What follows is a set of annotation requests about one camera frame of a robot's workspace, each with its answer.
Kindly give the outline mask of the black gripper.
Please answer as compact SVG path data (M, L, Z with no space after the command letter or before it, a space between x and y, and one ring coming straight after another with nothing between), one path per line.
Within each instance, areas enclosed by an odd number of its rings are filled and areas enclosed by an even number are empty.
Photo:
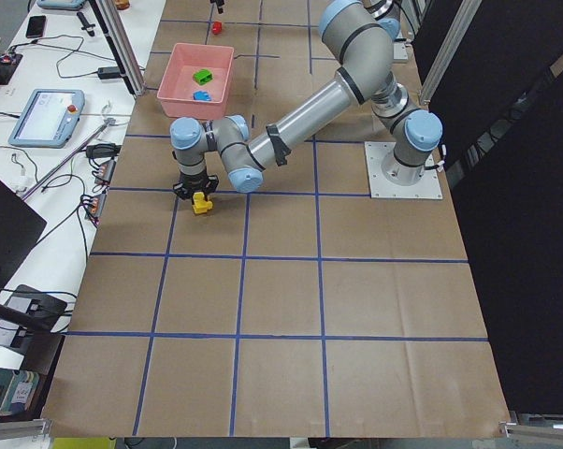
M206 169L200 173L189 175L180 174L180 182L172 186L172 191L181 200L192 200L193 193L202 192L205 209L212 209L213 204L209 196L217 190L219 178L217 175L209 175Z

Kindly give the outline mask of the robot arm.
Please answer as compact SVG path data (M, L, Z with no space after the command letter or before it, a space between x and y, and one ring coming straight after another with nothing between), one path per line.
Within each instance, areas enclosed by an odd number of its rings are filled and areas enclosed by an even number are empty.
M271 165L284 166L292 149L336 119L348 107L372 103L372 111L395 139L382 161L383 176L399 186L418 183L443 163L426 161L435 149L443 150L440 118L418 108L392 72L393 44L399 23L382 9L390 1L333 1L325 9L318 31L339 62L334 77L303 104L256 138L250 137L240 115L201 122L181 117L170 126L172 154L180 170L173 191L189 200L194 212L212 208L209 195L219 179L209 175L205 155L219 154L229 181L241 194L256 191Z

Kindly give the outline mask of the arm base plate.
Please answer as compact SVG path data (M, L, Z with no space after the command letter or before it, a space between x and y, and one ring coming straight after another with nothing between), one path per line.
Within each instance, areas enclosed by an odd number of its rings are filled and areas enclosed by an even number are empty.
M425 166L406 167L395 157L394 142L366 141L370 197L390 200L443 200L439 174Z

